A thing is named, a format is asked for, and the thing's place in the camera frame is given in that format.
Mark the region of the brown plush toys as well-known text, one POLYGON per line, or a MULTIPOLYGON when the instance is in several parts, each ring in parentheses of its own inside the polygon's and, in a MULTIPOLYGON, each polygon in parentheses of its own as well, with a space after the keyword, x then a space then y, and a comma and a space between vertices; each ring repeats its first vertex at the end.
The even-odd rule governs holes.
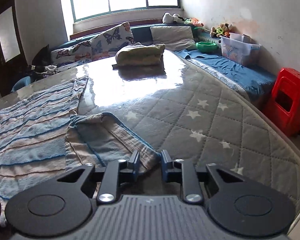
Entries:
POLYGON ((211 37, 230 37, 230 31, 232 30, 233 25, 230 23, 221 23, 217 28, 212 27, 210 30, 211 37))

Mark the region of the black bag on bench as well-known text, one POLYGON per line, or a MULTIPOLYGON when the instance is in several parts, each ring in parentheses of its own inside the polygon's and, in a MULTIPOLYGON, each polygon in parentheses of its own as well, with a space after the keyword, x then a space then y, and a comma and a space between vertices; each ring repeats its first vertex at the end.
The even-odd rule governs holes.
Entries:
POLYGON ((52 64, 51 51, 49 45, 44 46, 28 65, 26 74, 31 81, 38 81, 57 73, 57 66, 52 64))

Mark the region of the dark wooden door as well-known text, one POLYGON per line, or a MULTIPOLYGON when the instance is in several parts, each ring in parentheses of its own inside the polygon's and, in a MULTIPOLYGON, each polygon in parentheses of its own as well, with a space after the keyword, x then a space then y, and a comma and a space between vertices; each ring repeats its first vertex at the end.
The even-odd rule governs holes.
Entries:
POLYGON ((0 0, 0 96, 9 94, 27 61, 19 34, 14 0, 0 0))

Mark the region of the white plush toy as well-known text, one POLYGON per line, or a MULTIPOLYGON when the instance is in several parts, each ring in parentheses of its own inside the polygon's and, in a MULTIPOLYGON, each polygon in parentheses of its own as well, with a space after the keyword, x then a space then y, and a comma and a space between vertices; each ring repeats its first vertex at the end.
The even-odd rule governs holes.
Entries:
POLYGON ((162 23, 163 24, 182 24, 184 23, 184 18, 182 18, 179 14, 173 14, 171 15, 169 12, 164 13, 162 17, 162 23))

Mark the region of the green plastic basin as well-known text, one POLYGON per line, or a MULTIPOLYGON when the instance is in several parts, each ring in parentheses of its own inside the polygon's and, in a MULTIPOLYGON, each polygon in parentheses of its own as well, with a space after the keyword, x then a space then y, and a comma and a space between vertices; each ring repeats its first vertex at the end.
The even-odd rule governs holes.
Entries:
POLYGON ((200 41, 196 43, 196 48, 202 53, 212 53, 218 49, 217 44, 213 42, 200 41))

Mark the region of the red plastic stool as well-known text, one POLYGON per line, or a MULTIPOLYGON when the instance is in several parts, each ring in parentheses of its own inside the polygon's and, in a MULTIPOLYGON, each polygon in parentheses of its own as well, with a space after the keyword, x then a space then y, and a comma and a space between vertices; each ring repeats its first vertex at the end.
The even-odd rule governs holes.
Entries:
POLYGON ((293 68, 280 70, 262 112, 286 136, 300 131, 300 72, 293 68))

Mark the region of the folded yellow green blanket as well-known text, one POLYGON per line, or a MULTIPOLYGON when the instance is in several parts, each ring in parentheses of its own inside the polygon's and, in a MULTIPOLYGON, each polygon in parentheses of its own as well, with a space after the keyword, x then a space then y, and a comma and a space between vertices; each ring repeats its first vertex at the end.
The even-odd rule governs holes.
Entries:
POLYGON ((141 43, 136 43, 125 46, 116 53, 116 63, 112 67, 113 69, 119 69, 160 65, 165 48, 164 44, 145 46, 141 43))

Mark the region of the butterfly print pillow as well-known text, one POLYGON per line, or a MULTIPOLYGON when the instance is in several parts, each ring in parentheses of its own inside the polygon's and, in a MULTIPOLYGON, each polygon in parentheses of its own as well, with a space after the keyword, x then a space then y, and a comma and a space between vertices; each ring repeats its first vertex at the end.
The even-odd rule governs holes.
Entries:
POLYGON ((115 56, 125 46, 135 44, 130 23, 116 25, 89 40, 91 44, 91 60, 97 61, 115 56))
POLYGON ((90 41, 79 42, 76 45, 51 51, 51 63, 57 67, 72 63, 90 62, 92 49, 90 41))

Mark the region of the blue bench cover cloth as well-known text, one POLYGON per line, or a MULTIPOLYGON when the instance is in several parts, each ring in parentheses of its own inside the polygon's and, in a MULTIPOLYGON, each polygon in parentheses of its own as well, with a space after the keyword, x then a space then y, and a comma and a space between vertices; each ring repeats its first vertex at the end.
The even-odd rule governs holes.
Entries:
POLYGON ((208 72, 251 102, 268 94, 276 80, 275 75, 259 66, 245 67, 218 54, 185 49, 175 54, 208 72))

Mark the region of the grey star quilted table cover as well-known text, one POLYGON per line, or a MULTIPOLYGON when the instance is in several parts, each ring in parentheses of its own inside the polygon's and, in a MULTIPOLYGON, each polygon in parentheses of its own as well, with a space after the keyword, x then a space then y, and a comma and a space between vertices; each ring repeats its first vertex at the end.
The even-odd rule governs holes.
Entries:
POLYGON ((71 68, 0 100, 0 110, 36 92, 88 77, 79 115, 108 112, 157 154, 222 165, 287 195, 300 212, 300 152, 257 109, 203 69, 164 52, 158 72, 113 70, 113 58, 71 68))

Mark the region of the grey plain pillow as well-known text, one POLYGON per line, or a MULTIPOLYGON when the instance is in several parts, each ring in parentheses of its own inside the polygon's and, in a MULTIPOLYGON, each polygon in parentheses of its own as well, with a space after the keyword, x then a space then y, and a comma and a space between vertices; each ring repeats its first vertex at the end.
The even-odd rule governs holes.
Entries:
POLYGON ((190 26, 150 27, 154 44, 164 44, 170 51, 195 50, 196 43, 190 26))

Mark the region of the striped blue beige shirt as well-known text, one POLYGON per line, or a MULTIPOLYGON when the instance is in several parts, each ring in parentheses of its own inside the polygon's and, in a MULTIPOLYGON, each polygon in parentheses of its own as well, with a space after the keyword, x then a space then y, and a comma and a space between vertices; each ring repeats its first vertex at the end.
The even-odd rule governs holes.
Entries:
POLYGON ((155 149, 116 116, 79 115, 88 77, 34 93, 0 110, 0 225, 16 194, 84 164, 105 167, 140 154, 140 172, 159 160, 155 149))

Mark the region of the clear plastic storage box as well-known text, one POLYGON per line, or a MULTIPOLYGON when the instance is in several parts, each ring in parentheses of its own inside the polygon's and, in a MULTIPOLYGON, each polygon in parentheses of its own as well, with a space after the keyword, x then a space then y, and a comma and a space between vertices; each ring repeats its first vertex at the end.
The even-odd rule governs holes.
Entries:
POLYGON ((256 64, 259 59, 261 45, 248 43, 249 37, 230 33, 234 38, 221 37, 222 56, 243 66, 256 64))

